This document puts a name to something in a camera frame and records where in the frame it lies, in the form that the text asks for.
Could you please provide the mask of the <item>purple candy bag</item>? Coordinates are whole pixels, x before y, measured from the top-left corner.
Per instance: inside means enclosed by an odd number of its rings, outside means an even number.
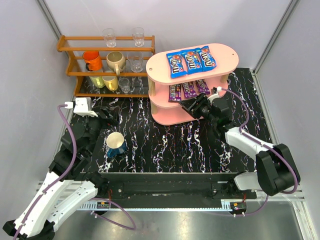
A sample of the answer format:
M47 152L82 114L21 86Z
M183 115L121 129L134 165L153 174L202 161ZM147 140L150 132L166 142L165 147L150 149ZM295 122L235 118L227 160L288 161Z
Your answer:
M168 101L169 102L179 102L181 100L182 100L182 98L181 98L181 85L180 84L170 85L169 86Z
M199 93L204 93L206 95L211 93L204 79L196 80L195 84Z
M184 82L182 83L183 93L185 99L194 98L197 96L196 90L194 88L194 84L192 82Z

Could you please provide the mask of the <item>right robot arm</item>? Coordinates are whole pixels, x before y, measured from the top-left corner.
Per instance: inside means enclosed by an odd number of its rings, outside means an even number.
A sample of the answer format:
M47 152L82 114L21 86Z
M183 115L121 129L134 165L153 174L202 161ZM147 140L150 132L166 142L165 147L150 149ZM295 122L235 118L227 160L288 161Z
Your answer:
M297 190L300 175L289 148L284 144L264 142L235 126L224 99L215 97L210 100L202 93L180 101L179 105L191 117L208 121L216 138L255 161L254 172L243 172L234 177L233 185L238 190L260 190L268 196L292 194Z

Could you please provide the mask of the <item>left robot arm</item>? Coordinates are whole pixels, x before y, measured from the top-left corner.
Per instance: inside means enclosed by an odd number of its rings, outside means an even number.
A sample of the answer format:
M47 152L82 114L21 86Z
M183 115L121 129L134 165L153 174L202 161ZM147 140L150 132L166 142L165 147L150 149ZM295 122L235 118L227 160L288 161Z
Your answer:
M84 123L70 125L62 108L57 107L66 130L62 146L54 156L45 179L23 213L7 221L3 230L15 240L51 240L60 225L83 203L111 197L107 178L97 171L82 174L92 156L101 130L119 124L118 108L71 106L74 113L85 118Z

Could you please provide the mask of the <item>blue candy bag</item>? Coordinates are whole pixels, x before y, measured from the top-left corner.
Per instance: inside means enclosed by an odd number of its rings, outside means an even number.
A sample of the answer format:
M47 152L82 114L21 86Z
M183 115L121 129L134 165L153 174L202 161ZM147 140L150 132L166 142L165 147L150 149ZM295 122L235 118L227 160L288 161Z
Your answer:
M217 67L216 60L212 56L208 45L205 45L202 48L200 48L198 55L200 57L202 70L204 72L211 71Z
M181 50L187 68L187 74L196 74L203 71L202 63L199 58L200 48Z
M170 67L170 77L172 79L179 78L187 74L183 67L183 59L180 51L167 53L166 57Z

